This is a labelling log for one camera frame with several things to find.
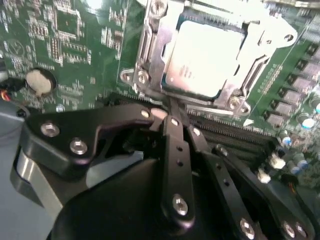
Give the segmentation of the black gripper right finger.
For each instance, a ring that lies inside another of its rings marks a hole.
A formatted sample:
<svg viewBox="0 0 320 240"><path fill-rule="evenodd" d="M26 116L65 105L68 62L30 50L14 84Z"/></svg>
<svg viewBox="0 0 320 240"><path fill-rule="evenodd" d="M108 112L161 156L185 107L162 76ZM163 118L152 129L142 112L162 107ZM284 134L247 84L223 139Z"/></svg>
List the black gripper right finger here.
<svg viewBox="0 0 320 240"><path fill-rule="evenodd" d="M205 162L233 235L239 240L311 240L313 225L302 221L259 178L250 163L265 157L276 141L220 122L191 116L183 103L177 115L188 131L193 150Z"/></svg>

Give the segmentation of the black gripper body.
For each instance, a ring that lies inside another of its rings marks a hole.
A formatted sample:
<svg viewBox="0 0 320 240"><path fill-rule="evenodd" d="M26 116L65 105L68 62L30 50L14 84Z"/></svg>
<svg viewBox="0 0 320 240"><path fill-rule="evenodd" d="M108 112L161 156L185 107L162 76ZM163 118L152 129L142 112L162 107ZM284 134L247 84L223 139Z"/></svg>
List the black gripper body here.
<svg viewBox="0 0 320 240"><path fill-rule="evenodd" d="M178 227L160 207L164 163L147 159L73 198L59 213L53 240L238 240L205 162L189 145L194 222Z"/></svg>

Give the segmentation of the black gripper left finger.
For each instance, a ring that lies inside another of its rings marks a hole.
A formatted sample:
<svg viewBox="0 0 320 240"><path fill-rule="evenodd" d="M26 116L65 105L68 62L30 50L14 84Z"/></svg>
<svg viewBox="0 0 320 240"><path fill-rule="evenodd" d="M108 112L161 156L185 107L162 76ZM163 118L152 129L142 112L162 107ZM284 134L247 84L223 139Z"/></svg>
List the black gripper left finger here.
<svg viewBox="0 0 320 240"><path fill-rule="evenodd" d="M160 137L163 161L159 206L165 218L180 228L195 219L190 147L184 140L189 125L175 99L159 117L157 106L138 103L96 109L33 114L23 126L13 170L23 185L18 191L36 196L56 218L67 202L88 190L90 167L98 164L98 143L109 150L123 147L116 138L128 131L149 130Z"/></svg>

